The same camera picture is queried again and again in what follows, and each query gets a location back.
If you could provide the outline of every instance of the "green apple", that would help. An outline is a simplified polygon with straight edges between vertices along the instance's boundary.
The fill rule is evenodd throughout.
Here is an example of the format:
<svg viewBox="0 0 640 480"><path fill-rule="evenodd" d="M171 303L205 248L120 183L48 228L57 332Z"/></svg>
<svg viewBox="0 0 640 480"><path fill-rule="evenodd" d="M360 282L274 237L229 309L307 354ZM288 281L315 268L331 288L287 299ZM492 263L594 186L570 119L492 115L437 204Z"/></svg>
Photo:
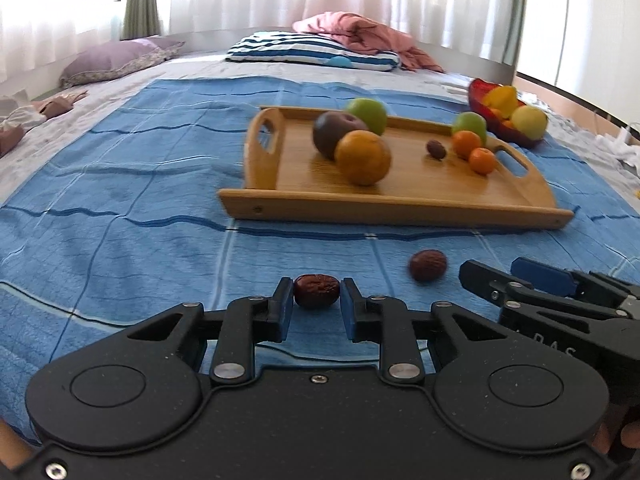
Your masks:
<svg viewBox="0 0 640 480"><path fill-rule="evenodd" d="M347 103L345 112L363 120L369 130L382 135L386 129L386 108L380 101L358 97Z"/></svg>
<svg viewBox="0 0 640 480"><path fill-rule="evenodd" d="M475 112L462 112L458 114L451 125L451 133L455 134L462 130L469 130L475 133L480 137L480 140L482 140L482 145L484 146L486 144L486 121L482 115L476 114Z"/></svg>

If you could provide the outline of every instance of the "pink duvet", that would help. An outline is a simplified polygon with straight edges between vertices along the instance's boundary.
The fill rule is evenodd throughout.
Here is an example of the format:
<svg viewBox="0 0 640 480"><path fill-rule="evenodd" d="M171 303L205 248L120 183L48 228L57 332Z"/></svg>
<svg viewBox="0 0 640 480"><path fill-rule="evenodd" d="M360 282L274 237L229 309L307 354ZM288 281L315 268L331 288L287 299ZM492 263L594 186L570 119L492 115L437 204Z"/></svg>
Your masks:
<svg viewBox="0 0 640 480"><path fill-rule="evenodd" d="M444 72L433 57L415 46L414 38L408 34L353 12L324 12L295 22L293 30L320 34L361 54L391 50L400 56L402 68L408 70L427 68Z"/></svg>

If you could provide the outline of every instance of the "mandarin orange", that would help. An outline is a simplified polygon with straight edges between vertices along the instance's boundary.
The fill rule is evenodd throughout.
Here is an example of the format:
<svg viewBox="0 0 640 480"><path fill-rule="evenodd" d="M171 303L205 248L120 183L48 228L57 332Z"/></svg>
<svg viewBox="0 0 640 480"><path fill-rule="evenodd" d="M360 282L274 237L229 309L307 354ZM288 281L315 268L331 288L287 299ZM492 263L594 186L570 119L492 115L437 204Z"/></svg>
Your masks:
<svg viewBox="0 0 640 480"><path fill-rule="evenodd" d="M467 160L474 149L482 146L482 140L477 134L469 130L462 130L451 136L451 144L456 155Z"/></svg>
<svg viewBox="0 0 640 480"><path fill-rule="evenodd" d="M495 153L486 148L476 148L469 155L469 167L477 174L488 175L498 166Z"/></svg>
<svg viewBox="0 0 640 480"><path fill-rule="evenodd" d="M391 150L385 140L365 130L354 130L335 147L335 165L352 184L372 186L391 168Z"/></svg>

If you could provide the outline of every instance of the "wooden tray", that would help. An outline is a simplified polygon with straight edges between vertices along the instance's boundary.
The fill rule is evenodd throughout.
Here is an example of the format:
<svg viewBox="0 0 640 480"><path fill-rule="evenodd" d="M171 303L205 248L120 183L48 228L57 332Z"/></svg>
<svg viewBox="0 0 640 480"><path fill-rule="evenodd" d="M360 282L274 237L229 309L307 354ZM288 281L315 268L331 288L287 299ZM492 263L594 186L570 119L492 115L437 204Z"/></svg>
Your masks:
<svg viewBox="0 0 640 480"><path fill-rule="evenodd" d="M527 173L514 176L502 164L488 176L474 173L450 149L450 126L389 117L384 138L393 162L375 186L349 184L312 142L313 121L326 110L265 108L254 118L244 144L244 189L220 189L226 212L237 219L313 221L414 226L512 226L558 229L574 216L556 200L536 167L499 139ZM259 141L270 133L267 149ZM429 139L449 152L426 154Z"/></svg>

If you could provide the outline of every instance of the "red bowl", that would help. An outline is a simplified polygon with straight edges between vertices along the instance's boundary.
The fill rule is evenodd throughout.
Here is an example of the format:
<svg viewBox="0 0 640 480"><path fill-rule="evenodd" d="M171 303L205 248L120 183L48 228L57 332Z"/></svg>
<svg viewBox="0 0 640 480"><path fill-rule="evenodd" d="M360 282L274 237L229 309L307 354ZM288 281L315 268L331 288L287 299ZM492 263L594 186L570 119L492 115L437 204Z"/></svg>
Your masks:
<svg viewBox="0 0 640 480"><path fill-rule="evenodd" d="M504 142L514 142L518 146L528 148L529 150L531 148L535 148L535 146L542 142L542 139L532 140L525 134L521 134L518 130L507 128L494 114L492 114L489 108L482 104L482 98L497 86L500 85L488 83L482 79L474 79L469 85L469 107L476 114L480 114L484 117L484 120L486 121L486 129L498 137L498 139L503 140ZM520 106L524 106L526 103L518 100L518 104Z"/></svg>

